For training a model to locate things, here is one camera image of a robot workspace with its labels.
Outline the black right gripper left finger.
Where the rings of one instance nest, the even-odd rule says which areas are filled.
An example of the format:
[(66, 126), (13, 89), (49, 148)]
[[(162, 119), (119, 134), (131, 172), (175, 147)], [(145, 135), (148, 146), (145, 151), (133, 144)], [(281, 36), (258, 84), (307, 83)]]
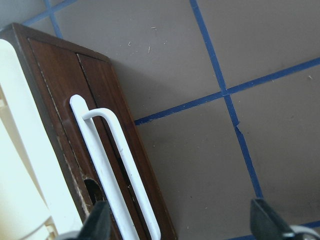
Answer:
[(108, 240), (111, 232), (110, 207), (107, 201), (97, 201), (86, 219), (80, 240)]

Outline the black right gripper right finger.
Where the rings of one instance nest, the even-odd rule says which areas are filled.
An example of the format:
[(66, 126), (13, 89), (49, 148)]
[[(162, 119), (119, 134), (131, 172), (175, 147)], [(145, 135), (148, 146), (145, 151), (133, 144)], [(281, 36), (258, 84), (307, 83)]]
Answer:
[(256, 240), (293, 240), (294, 231), (263, 198), (250, 201), (250, 231)]

